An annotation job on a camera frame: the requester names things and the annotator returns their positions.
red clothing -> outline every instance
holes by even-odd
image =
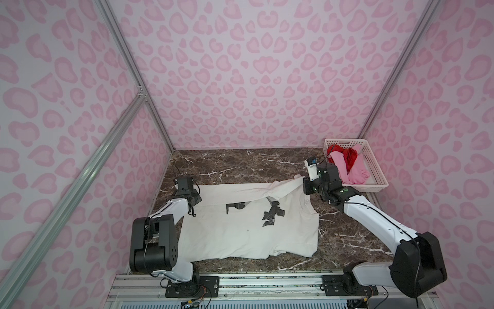
[[[341,146],[334,144],[328,147],[327,155],[334,151],[341,152],[343,154],[343,158],[345,159],[346,163],[346,172],[349,173],[353,167],[353,164],[355,163],[355,160],[357,159],[357,152],[353,148],[343,149],[341,148]],[[328,157],[328,161],[330,163],[334,163],[331,157]]]

white plastic basket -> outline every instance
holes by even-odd
[[[367,179],[366,184],[344,184],[350,185],[360,192],[379,192],[385,187],[389,186],[386,177],[384,176],[381,167],[377,163],[374,157],[374,153],[369,146],[369,142],[365,139],[351,139],[351,138],[326,138],[324,140],[324,156],[326,157],[328,147],[336,144],[341,148],[352,148],[356,144],[362,145],[362,149],[359,155],[364,155],[364,164],[367,170],[370,172],[370,177]]]

pink cloth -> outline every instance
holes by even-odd
[[[361,145],[355,145],[352,147],[355,151],[359,152]],[[353,164],[352,169],[346,173],[346,163],[343,154],[338,151],[333,151],[330,156],[334,160],[334,164],[338,167],[338,173],[341,181],[344,184],[366,184],[367,179],[371,176],[364,164],[364,157],[359,155]]]

brown marble surface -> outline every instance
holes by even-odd
[[[235,150],[175,151],[166,172],[155,210],[172,195],[173,180],[191,175],[200,184],[273,182],[306,176],[303,160],[317,156],[320,148],[276,148]],[[265,260],[242,258],[195,262],[199,272],[250,272],[276,270],[342,269],[356,261],[386,262],[392,256],[388,248],[354,219],[311,195],[311,203],[320,214],[318,250],[311,258],[291,253]],[[180,233],[181,221],[177,224]]]

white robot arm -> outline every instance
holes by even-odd
[[[173,199],[149,217],[134,220],[129,257],[132,271],[165,276],[173,283],[193,279],[192,263],[178,254],[175,224],[187,213],[194,216],[194,206],[201,201],[191,177],[180,177],[176,182]]]
[[[317,164],[312,157],[305,160],[305,166],[309,173],[304,179],[306,195],[318,193],[323,201],[360,222],[395,254],[392,263],[364,262],[344,269],[349,277],[347,289],[389,286],[415,298],[447,279],[439,241],[434,235],[418,233],[399,223],[353,187],[344,187],[334,164]]]

